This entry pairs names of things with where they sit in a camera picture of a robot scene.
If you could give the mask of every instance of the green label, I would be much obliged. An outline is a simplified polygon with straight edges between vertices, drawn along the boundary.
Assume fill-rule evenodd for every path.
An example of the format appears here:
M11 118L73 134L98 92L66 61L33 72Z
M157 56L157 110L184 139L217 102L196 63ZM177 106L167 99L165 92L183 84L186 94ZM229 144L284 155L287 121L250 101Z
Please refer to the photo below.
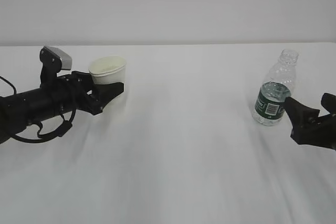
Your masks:
M259 91L258 99L255 105L255 109L259 115L264 118L276 120L283 116L285 111L283 102L274 102L268 100L262 94L261 90Z

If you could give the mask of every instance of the white cup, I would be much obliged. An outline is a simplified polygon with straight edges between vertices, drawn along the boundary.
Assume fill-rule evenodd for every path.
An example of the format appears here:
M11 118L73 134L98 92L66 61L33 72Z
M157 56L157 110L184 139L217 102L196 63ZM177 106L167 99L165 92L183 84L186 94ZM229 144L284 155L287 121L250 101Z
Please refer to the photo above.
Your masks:
M125 83L126 60L119 56L100 58L91 63L89 72L95 84Z

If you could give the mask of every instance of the water bottle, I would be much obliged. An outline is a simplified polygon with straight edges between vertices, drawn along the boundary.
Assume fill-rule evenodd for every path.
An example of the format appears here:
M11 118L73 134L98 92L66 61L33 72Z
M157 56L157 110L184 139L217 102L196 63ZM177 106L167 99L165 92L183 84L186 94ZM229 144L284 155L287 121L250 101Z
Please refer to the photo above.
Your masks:
M295 87L296 70L299 54L290 49L282 51L278 63L268 72L261 85L253 118L266 126L280 122L286 97L291 96Z

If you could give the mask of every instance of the cable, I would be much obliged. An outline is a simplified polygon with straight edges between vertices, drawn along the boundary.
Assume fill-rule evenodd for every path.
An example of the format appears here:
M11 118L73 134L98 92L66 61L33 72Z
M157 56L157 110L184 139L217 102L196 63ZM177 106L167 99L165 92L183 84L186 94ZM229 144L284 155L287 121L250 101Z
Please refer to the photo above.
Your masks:
M6 82L8 85L10 85L13 90L14 90L14 94L16 94L16 88L13 84L11 84L8 80L6 80L5 78L3 78L2 76L0 76L0 79L3 80L4 82Z

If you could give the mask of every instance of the white wall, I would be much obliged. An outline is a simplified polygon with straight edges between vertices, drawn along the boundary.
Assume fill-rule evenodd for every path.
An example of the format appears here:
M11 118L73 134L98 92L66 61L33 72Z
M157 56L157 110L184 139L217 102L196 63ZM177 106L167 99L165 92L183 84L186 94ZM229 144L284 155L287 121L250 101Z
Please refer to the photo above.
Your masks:
M0 0L0 45L336 41L335 0Z

